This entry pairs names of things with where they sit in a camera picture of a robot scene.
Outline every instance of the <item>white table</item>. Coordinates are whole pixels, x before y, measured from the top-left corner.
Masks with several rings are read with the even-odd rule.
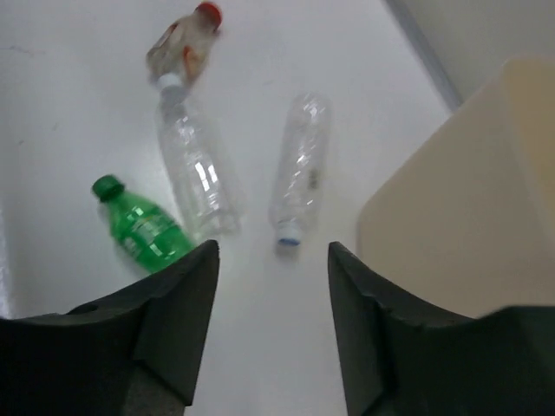
[[[247,195],[221,273],[195,403],[187,416],[340,416],[343,385],[327,244],[355,248],[362,204],[448,110],[377,0],[222,0],[224,24],[195,87]],[[132,283],[95,179],[114,172],[176,213],[153,130],[144,54],[195,2],[0,1],[0,200],[5,315],[65,312]],[[294,95],[335,108],[316,232],[296,261],[267,220]]]

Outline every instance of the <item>bottle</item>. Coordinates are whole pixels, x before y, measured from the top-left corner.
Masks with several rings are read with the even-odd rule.
[[[194,249],[194,244],[164,210],[146,198],[125,191],[113,175],[92,187],[107,206],[114,240],[142,267],[154,273]]]
[[[218,5],[203,2],[194,13],[172,24],[147,53],[147,65],[154,77],[175,72],[183,81],[193,81],[206,58],[222,23]]]
[[[293,100],[270,208],[280,245],[300,245],[316,222],[330,127],[327,98],[310,93]]]
[[[158,80],[158,137],[173,193],[189,235],[197,242],[238,229],[238,209],[222,173],[215,139],[198,105],[175,74]]]

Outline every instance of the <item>gray edge strip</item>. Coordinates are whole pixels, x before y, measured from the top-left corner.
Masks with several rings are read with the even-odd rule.
[[[422,60],[424,67],[430,74],[432,82],[440,92],[443,100],[451,111],[455,111],[462,104],[459,92],[441,65],[440,60],[422,33],[418,23],[400,0],[385,0],[389,9],[405,31],[416,53]]]

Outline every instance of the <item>red bottle cap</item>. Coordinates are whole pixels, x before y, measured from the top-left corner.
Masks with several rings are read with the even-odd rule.
[[[206,13],[210,17],[210,19],[214,22],[214,25],[216,26],[214,30],[219,28],[219,25],[222,24],[222,10],[216,3],[202,2],[197,6],[195,10]]]

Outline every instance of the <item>green bottle cap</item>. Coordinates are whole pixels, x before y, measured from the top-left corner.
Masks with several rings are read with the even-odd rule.
[[[114,175],[106,175],[93,183],[91,191],[101,202],[109,201],[123,192],[123,185]]]

